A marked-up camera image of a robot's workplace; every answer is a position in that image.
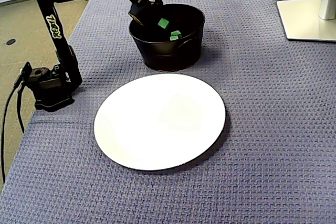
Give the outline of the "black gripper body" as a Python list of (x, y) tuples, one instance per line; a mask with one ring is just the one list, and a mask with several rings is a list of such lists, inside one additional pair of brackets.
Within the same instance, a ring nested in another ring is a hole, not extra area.
[(145, 12), (152, 7), (160, 6), (163, 4), (162, 0), (139, 0), (131, 5), (130, 16), (132, 18), (141, 18)]

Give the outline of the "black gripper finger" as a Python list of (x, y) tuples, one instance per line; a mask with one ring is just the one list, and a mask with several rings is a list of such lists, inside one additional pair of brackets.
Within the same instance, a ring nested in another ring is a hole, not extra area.
[(160, 6), (156, 6), (154, 9), (154, 17), (156, 19), (167, 19), (168, 15), (167, 15), (167, 5), (160, 5)]
[(159, 18), (154, 13), (140, 13), (140, 14), (131, 14), (129, 15), (136, 21), (139, 25), (146, 28), (153, 28), (158, 24)]

